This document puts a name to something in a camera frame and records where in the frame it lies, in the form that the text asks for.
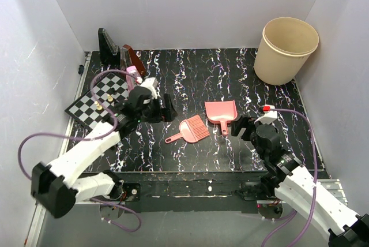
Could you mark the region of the pink hand brush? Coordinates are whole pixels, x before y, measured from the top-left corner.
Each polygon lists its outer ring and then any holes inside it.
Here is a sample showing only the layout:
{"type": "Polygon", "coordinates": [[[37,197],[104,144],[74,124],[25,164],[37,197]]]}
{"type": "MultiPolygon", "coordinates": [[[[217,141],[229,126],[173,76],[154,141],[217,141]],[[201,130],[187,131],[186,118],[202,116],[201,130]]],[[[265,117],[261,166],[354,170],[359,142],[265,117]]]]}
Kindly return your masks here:
{"type": "Polygon", "coordinates": [[[179,133],[165,139],[169,144],[179,139],[184,139],[187,143],[197,143],[210,136],[207,126],[199,115],[183,120],[179,125],[179,133]]]}

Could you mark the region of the pink plastic dustpan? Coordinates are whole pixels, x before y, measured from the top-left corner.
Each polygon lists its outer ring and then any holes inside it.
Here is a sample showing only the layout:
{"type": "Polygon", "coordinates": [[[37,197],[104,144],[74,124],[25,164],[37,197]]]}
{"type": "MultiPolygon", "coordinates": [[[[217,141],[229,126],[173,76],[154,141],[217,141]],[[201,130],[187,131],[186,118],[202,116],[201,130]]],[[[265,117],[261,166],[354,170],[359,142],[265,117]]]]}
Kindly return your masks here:
{"type": "Polygon", "coordinates": [[[212,124],[220,125],[223,136],[227,136],[229,133],[228,124],[236,120],[238,117],[234,100],[224,102],[205,102],[205,111],[208,120],[212,124]]]}

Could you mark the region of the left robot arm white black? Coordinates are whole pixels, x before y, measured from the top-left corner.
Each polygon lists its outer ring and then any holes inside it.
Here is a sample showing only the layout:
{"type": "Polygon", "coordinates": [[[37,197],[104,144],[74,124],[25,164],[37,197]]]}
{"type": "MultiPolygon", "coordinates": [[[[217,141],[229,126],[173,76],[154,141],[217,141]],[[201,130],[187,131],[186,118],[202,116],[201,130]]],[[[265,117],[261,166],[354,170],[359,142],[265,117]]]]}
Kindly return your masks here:
{"type": "Polygon", "coordinates": [[[123,180],[110,170],[82,178],[80,175],[105,151],[135,131],[140,122],[150,124],[172,122],[177,112],[170,94],[163,100],[155,90],[136,86],[124,102],[111,109],[95,128],[64,155],[49,164],[38,163],[32,170],[31,195],[53,217],[65,216],[79,201],[104,196],[111,201],[120,199],[123,180]]]}

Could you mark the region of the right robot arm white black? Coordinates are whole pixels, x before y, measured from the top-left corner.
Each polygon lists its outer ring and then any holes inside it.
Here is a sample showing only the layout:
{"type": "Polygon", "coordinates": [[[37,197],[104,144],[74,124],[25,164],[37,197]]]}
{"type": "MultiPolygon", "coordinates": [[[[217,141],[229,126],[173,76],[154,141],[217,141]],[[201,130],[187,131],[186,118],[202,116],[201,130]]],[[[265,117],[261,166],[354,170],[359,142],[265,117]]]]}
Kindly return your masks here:
{"type": "Polygon", "coordinates": [[[278,198],[315,227],[329,246],[368,246],[368,214],[359,215],[329,192],[281,141],[270,123],[240,117],[231,124],[231,134],[254,146],[267,174],[261,192],[278,198]]]}

